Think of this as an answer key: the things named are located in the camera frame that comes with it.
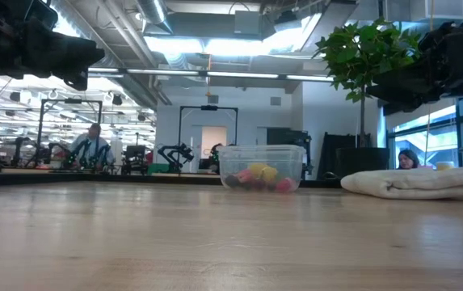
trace folded towel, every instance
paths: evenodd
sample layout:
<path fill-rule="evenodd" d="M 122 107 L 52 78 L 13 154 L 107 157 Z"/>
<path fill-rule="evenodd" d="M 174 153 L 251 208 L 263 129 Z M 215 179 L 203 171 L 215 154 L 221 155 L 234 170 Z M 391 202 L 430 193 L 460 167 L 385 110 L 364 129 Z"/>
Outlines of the folded towel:
<path fill-rule="evenodd" d="M 463 200 L 463 167 L 446 171 L 366 171 L 344 177 L 343 188 L 387 199 Z"/>

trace man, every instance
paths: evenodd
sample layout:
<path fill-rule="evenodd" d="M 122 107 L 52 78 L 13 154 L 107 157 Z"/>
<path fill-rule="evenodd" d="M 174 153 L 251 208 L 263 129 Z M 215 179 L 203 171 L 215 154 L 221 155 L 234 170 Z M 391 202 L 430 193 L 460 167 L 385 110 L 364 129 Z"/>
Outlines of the man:
<path fill-rule="evenodd" d="M 74 151 L 78 145 L 80 145 L 83 141 L 89 140 L 90 142 L 90 147 L 86 152 L 86 159 L 89 160 L 89 158 L 94 157 L 96 155 L 96 139 L 99 139 L 99 149 L 102 148 L 103 146 L 107 145 L 107 141 L 105 141 L 103 138 L 99 137 L 100 133 L 102 131 L 102 128 L 100 127 L 100 124 L 92 124 L 91 127 L 89 127 L 89 130 L 87 133 L 83 133 L 80 136 L 77 137 L 77 139 L 69 146 L 70 151 Z M 84 148 L 82 147 L 80 152 L 78 153 L 77 160 L 82 157 L 82 153 L 84 152 Z M 107 152 L 107 161 L 109 163 L 114 162 L 114 155 L 112 153 L 112 150 L 109 150 Z"/>

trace plastic container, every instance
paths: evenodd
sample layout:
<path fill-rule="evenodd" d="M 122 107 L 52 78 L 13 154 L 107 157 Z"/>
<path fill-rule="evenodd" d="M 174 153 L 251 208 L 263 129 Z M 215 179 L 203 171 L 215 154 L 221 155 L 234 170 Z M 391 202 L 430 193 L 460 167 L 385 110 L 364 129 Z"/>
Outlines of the plastic container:
<path fill-rule="evenodd" d="M 218 149 L 222 184 L 249 191 L 299 188 L 305 149 L 297 145 L 232 145 Z"/>

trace wooden table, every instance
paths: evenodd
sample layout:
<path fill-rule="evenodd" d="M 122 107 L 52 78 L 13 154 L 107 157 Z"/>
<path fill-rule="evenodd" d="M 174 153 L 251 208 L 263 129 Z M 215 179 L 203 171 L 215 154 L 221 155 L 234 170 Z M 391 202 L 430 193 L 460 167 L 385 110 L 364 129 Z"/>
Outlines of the wooden table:
<path fill-rule="evenodd" d="M 463 290 L 463 202 L 0 187 L 0 290 Z"/>

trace tree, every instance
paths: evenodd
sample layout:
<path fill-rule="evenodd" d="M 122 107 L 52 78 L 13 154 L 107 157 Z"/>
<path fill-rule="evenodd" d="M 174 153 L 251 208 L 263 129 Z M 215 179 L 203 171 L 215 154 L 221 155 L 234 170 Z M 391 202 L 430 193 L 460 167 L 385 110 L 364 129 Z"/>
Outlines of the tree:
<path fill-rule="evenodd" d="M 333 76 L 332 86 L 339 85 L 350 92 L 346 100 L 360 101 L 360 147 L 365 147 L 364 115 L 366 87 L 373 84 L 373 76 L 409 65 L 419 55 L 420 35 L 402 31 L 398 26 L 384 19 L 359 27 L 358 23 L 336 27 L 328 39 L 316 43 L 318 50 L 314 57 L 323 55 Z"/>

